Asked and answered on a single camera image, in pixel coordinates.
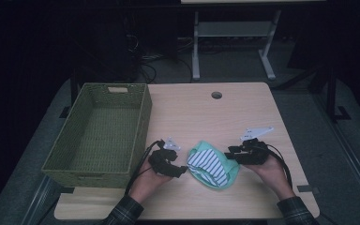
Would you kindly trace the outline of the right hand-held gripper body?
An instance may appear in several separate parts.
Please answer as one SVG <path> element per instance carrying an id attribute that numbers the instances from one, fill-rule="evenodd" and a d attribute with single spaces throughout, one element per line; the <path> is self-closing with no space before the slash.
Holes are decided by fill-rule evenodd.
<path id="1" fill-rule="evenodd" d="M 269 156 L 269 149 L 265 142 L 258 138 L 266 133 L 273 131 L 273 127 L 247 128 L 240 137 L 240 153 L 236 155 L 236 162 L 242 165 L 263 165 Z"/>

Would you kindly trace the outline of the green woven basket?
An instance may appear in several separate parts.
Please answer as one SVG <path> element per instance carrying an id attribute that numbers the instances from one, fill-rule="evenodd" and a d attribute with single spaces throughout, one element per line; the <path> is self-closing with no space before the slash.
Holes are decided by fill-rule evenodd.
<path id="1" fill-rule="evenodd" d="M 64 187 L 125 188 L 146 145 L 152 110 L 143 83 L 86 83 L 42 171 Z"/>

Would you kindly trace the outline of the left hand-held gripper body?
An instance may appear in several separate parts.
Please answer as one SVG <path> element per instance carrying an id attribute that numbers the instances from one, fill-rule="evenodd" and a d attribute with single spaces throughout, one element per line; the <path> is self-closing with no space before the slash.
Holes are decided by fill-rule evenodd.
<path id="1" fill-rule="evenodd" d="M 156 141 L 156 145 L 158 150 L 153 151 L 148 159 L 153 171 L 162 175 L 169 175 L 169 172 L 176 171 L 177 166 L 172 165 L 172 162 L 177 159 L 176 152 L 165 149 L 163 140 Z"/>

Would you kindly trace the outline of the mint green striped garment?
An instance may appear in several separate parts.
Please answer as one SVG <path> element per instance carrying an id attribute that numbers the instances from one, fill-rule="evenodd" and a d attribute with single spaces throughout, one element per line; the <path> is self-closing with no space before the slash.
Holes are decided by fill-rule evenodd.
<path id="1" fill-rule="evenodd" d="M 209 142 L 198 142 L 188 153 L 190 173 L 209 188 L 229 188 L 235 181 L 240 165 L 228 159 Z"/>

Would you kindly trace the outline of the metal floor rail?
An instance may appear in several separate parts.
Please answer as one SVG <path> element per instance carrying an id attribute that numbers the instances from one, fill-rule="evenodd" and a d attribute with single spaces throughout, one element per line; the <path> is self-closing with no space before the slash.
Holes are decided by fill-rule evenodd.
<path id="1" fill-rule="evenodd" d="M 341 131 L 341 129 L 338 126 L 339 120 L 347 119 L 345 112 L 342 115 L 332 116 L 326 110 L 326 108 L 325 108 L 326 103 L 322 100 L 321 97 L 314 95 L 313 99 L 314 99 L 314 102 L 317 105 L 318 109 L 320 110 L 325 122 L 328 124 L 328 126 L 332 130 L 333 134 L 335 135 L 337 142 L 340 144 L 343 155 L 346 158 L 357 182 L 360 185 L 360 160 L 354 153 L 351 144 L 347 141 L 345 135 L 343 134 L 343 132 Z"/>
<path id="2" fill-rule="evenodd" d="M 21 225 L 41 225 L 58 202 L 57 185 L 44 175 L 25 211 Z"/>

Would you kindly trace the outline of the grey tape strip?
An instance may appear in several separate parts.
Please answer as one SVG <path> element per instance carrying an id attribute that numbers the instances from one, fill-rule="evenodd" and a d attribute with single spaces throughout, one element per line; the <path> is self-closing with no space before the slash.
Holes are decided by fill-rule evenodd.
<path id="1" fill-rule="evenodd" d="M 320 194 L 320 190 L 317 187 L 312 187 L 310 185 L 297 186 L 299 192 L 311 192 L 313 194 Z"/>

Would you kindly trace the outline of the white metal stand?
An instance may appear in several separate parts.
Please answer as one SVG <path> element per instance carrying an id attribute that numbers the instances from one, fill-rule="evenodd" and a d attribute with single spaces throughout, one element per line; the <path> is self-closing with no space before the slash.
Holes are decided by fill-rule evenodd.
<path id="1" fill-rule="evenodd" d="M 277 10 L 271 21 L 262 22 L 201 22 L 199 20 L 199 12 L 195 12 L 191 79 L 198 81 L 201 78 L 199 60 L 200 38 L 266 38 L 265 46 L 259 49 L 259 57 L 267 79 L 273 81 L 276 75 L 272 69 L 268 54 L 277 31 L 280 15 L 281 11 Z"/>

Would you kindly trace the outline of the black metal stand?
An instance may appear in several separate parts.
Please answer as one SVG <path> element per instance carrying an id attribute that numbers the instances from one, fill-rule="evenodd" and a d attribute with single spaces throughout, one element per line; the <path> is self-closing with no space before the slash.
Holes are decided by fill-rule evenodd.
<path id="1" fill-rule="evenodd" d="M 337 74 L 330 67 L 327 70 L 327 89 L 326 89 L 326 113 L 333 123 L 338 120 L 350 120 L 351 117 L 343 106 L 336 105 L 337 95 Z"/>

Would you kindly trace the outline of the person's right hand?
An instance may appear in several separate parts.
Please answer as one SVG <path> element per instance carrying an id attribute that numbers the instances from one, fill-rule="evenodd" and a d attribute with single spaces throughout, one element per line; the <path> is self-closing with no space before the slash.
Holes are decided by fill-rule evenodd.
<path id="1" fill-rule="evenodd" d="M 269 156 L 263 165 L 246 165 L 246 168 L 255 172 L 280 201 L 295 197 L 282 166 L 274 157 Z"/>

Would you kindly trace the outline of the person's left hand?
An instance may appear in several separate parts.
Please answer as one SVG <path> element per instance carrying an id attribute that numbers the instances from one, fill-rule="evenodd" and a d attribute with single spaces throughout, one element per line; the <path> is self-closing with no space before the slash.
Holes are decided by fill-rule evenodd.
<path id="1" fill-rule="evenodd" d="M 143 203 L 161 186 L 171 181 L 170 176 L 156 174 L 146 160 L 140 169 L 140 175 L 130 188 L 128 196 L 138 203 Z"/>

